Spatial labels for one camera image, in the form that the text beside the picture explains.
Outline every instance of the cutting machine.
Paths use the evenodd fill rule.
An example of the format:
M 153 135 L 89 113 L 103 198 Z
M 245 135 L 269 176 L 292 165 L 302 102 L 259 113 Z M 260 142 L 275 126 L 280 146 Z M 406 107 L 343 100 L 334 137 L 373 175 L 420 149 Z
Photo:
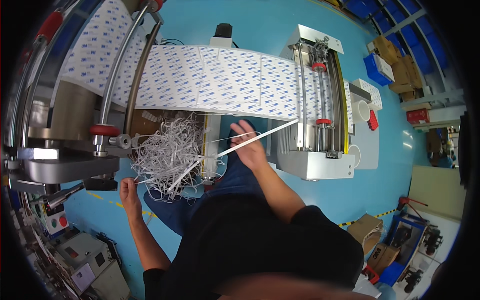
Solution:
M 65 57 L 99 0 L 59 1 L 26 51 L 22 72 L 9 99 L 6 127 L 2 127 L 2 147 L 10 187 L 42 195 L 39 200 L 49 209 L 84 188 L 116 190 L 114 176 L 119 159 L 131 152 L 129 133 L 135 100 L 148 53 L 163 24 L 158 14 L 163 1 L 123 2 L 129 13 L 139 12 L 119 47 L 102 97 L 60 80 Z M 132 36 L 148 13 L 156 24 L 138 61 L 127 107 L 122 108 L 112 103 L 114 79 Z M 281 54 L 299 64 L 302 72 L 303 66 L 309 67 L 324 78 L 319 81 L 323 84 L 320 89 L 326 89 L 328 96 L 322 101 L 332 108 L 318 120 L 307 120 L 303 115 L 297 124 L 269 137 L 269 161 L 306 180 L 353 177 L 354 156 L 347 154 L 347 103 L 338 52 L 343 53 L 340 41 L 299 25 Z M 302 90 L 305 99 L 305 82 Z M 120 115 L 124 122 L 109 123 L 112 113 L 124 114 Z M 218 117 L 211 117 L 206 129 L 212 124 L 219 127 L 219 123 Z M 283 123 L 286 121 L 269 119 L 272 128 Z M 216 140 L 211 128 L 209 135 L 209 140 Z M 212 179 L 211 174 L 203 176 Z M 76 180 L 81 182 L 60 189 L 60 184 Z
M 322 117 L 309 120 L 306 116 L 306 87 L 302 80 L 303 117 L 285 129 L 272 134 L 267 143 L 268 160 L 277 169 L 304 180 L 352 178 L 355 156 L 348 155 L 347 98 L 343 86 L 338 53 L 341 42 L 319 31 L 298 25 L 280 56 L 315 71 L 319 78 L 319 100 Z M 284 121 L 269 120 L 269 127 Z

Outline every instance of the hand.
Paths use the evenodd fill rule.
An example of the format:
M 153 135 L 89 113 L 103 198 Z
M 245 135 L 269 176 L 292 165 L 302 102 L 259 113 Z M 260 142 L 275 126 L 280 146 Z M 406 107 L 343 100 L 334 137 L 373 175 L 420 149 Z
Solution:
M 230 147 L 234 147 L 257 136 L 257 134 L 253 132 L 253 128 L 245 120 L 240 120 L 238 124 L 230 124 L 230 128 L 238 134 L 252 132 L 241 137 L 232 138 Z M 264 147 L 260 140 L 256 140 L 255 142 L 240 147 L 236 151 L 242 163 L 252 171 L 269 166 Z
M 138 198 L 137 185 L 132 177 L 121 180 L 120 199 L 129 219 L 142 218 L 142 203 Z

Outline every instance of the blue jeans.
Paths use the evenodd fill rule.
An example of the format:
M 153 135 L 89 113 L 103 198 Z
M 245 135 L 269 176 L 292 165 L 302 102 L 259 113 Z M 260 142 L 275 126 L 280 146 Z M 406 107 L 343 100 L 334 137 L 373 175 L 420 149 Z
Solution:
M 234 135 L 235 133 L 230 131 L 229 137 Z M 158 191 L 150 190 L 150 192 L 152 196 L 157 199 L 162 197 L 162 194 Z M 159 202 L 153 200 L 148 192 L 144 194 L 144 201 L 168 228 L 178 235 L 183 236 L 193 214 L 202 203 L 210 197 L 224 194 L 253 194 L 262 198 L 265 197 L 258 184 L 257 178 L 255 178 L 252 171 L 242 163 L 235 151 L 228 154 L 227 171 L 223 175 L 223 179 L 219 183 L 216 183 L 212 190 L 205 192 L 202 197 L 196 199 L 196 201 L 187 200 L 178 196 L 173 203 Z

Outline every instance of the yellow black striped tape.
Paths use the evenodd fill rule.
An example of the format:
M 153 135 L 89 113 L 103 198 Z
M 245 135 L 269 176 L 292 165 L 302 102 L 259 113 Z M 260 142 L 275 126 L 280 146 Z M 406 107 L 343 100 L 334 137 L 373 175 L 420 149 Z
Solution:
M 383 214 L 379 214 L 379 215 L 376 215 L 374 216 L 375 218 L 378 218 L 378 217 L 381 217 L 381 216 L 385 216 L 387 214 L 390 214 L 392 212 L 396 211 L 396 209 L 393 209 L 393 210 L 390 210 L 390 211 L 387 211 L 386 213 L 383 213 Z M 348 225 L 352 225 L 353 223 L 355 223 L 356 221 L 351 221 L 351 222 L 347 222 L 347 223 L 341 223 L 341 224 L 338 224 L 340 227 L 343 227 L 343 226 L 348 226 Z

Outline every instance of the black shirt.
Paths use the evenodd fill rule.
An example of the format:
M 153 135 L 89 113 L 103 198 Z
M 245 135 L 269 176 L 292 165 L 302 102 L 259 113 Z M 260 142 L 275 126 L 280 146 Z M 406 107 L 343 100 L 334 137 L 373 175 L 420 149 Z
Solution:
M 289 272 L 353 289 L 362 246 L 317 206 L 280 221 L 265 199 L 227 194 L 206 199 L 193 215 L 167 271 L 144 272 L 146 300 L 213 300 L 238 275 Z

